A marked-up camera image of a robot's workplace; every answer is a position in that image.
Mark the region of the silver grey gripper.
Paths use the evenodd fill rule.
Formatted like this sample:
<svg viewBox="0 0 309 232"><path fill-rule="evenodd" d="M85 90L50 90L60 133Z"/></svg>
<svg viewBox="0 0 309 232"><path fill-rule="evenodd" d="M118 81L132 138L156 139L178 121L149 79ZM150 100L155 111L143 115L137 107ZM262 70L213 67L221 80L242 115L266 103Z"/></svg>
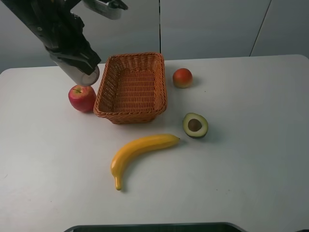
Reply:
<svg viewBox="0 0 309 232"><path fill-rule="evenodd" d="M128 9L122 0L83 0L83 3L88 9L111 20L120 19L122 10Z"/></svg>

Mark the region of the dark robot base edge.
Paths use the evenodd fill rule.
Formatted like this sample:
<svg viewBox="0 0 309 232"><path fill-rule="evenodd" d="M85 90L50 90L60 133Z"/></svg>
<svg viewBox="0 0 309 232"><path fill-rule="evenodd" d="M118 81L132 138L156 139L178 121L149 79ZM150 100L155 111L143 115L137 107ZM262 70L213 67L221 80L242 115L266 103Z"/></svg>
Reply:
<svg viewBox="0 0 309 232"><path fill-rule="evenodd" d="M80 225L66 232L244 232L227 222L176 223L176 224L127 224L127 225Z"/></svg>

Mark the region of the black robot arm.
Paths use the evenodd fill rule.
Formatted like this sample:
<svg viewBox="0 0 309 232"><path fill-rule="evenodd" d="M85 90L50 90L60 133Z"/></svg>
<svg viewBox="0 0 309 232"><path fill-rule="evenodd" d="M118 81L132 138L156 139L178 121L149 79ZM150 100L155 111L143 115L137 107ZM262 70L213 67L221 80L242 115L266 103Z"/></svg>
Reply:
<svg viewBox="0 0 309 232"><path fill-rule="evenodd" d="M71 12L80 0L5 0L4 5L43 43L50 58L76 84L99 78L101 59L83 35L82 19Z"/></svg>

